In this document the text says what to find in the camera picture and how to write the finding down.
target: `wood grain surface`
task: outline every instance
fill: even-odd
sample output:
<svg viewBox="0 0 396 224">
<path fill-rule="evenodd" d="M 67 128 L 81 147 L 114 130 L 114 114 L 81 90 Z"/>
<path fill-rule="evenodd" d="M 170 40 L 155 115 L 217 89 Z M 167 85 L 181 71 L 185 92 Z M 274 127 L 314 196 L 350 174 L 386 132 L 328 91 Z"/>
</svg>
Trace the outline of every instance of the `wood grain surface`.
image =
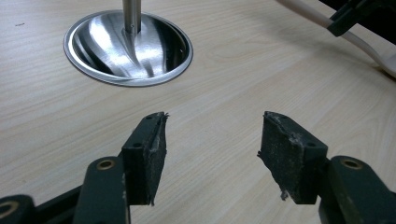
<svg viewBox="0 0 396 224">
<path fill-rule="evenodd" d="M 305 0 L 326 15 L 319 1 Z M 191 39 L 188 70 L 149 88 L 108 85 L 65 57 L 64 35 L 121 0 L 0 1 L 0 197 L 41 204 L 117 155 L 138 122 L 165 111 L 168 154 L 156 205 L 133 223 L 319 223 L 317 205 L 280 199 L 256 157 L 265 110 L 370 164 L 396 190 L 396 80 L 371 58 L 276 1 L 142 1 Z M 385 55 L 396 48 L 357 26 Z"/>
</svg>

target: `metal pole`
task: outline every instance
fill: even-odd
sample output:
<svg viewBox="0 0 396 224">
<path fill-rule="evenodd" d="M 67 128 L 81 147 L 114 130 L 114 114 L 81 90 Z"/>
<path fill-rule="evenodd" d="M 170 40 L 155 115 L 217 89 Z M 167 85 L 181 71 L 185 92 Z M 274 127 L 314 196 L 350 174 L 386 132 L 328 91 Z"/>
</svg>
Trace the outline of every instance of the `metal pole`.
<svg viewBox="0 0 396 224">
<path fill-rule="evenodd" d="M 141 27 L 142 5 L 141 0 L 122 0 L 125 22 L 125 31 L 137 35 Z"/>
</svg>

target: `round metal basin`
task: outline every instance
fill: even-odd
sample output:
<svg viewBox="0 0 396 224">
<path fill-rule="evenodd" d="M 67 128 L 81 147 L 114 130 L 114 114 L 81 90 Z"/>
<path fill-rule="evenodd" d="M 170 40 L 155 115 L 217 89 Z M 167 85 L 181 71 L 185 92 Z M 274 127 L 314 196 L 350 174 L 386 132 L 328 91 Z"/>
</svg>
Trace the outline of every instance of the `round metal basin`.
<svg viewBox="0 0 396 224">
<path fill-rule="evenodd" d="M 122 10 L 92 14 L 64 38 L 70 62 L 81 72 L 121 86 L 150 86 L 179 76 L 192 60 L 192 45 L 172 22 L 141 14 L 141 31 L 124 30 Z"/>
</svg>

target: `metal rim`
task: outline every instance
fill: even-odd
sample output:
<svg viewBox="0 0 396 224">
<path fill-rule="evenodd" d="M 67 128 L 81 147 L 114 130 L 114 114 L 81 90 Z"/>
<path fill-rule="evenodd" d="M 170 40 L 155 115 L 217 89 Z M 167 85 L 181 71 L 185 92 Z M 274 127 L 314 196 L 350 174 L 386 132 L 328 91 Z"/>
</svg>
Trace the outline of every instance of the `metal rim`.
<svg viewBox="0 0 396 224">
<path fill-rule="evenodd" d="M 125 78 L 125 77 L 117 77 L 113 76 L 101 71 L 98 71 L 89 65 L 85 64 L 75 53 L 74 48 L 73 48 L 73 37 L 74 34 L 76 33 L 76 30 L 78 27 L 84 22 L 88 21 L 96 16 L 102 15 L 104 13 L 122 13 L 122 10 L 108 10 L 108 11 L 102 11 L 102 12 L 97 12 L 94 14 L 91 14 L 87 17 L 82 18 L 81 20 L 77 21 L 66 33 L 64 37 L 64 52 L 68 58 L 68 60 L 82 73 L 96 78 L 98 80 L 104 81 L 105 83 L 110 83 L 110 84 L 115 84 L 119 86 L 129 86 L 129 87 L 145 87 L 145 86 L 153 86 L 153 85 L 158 85 L 162 84 L 164 82 L 167 82 L 169 80 L 172 80 L 175 77 L 178 77 L 181 75 L 190 65 L 192 61 L 192 43 L 187 37 L 187 35 L 176 25 L 174 25 L 172 22 L 149 14 L 149 13 L 142 13 L 145 16 L 151 17 L 152 19 L 155 19 L 157 21 L 161 21 L 163 23 L 166 23 L 170 27 L 172 27 L 182 38 L 186 45 L 186 54 L 187 57 L 184 59 L 184 62 L 180 64 L 178 67 L 175 69 L 163 74 L 163 76 L 160 77 L 151 77 L 151 78 L 142 78 L 142 79 L 130 79 L 130 78 Z"/>
</svg>

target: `screw hole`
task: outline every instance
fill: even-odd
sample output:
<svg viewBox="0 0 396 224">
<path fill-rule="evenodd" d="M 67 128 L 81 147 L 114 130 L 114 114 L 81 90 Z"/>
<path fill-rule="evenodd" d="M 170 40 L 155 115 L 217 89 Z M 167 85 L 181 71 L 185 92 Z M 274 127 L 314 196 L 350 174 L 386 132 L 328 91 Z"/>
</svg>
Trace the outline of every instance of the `screw hole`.
<svg viewBox="0 0 396 224">
<path fill-rule="evenodd" d="M 354 170 L 359 170 L 363 167 L 359 162 L 353 160 L 341 160 L 341 163 L 343 163 L 347 168 Z"/>
<path fill-rule="evenodd" d="M 105 161 L 100 161 L 97 165 L 96 168 L 98 170 L 108 170 L 111 167 L 113 167 L 116 163 L 112 160 L 105 160 Z"/>
<path fill-rule="evenodd" d="M 11 215 L 18 209 L 20 204 L 15 201 L 8 201 L 0 204 L 0 219 Z"/>
</svg>

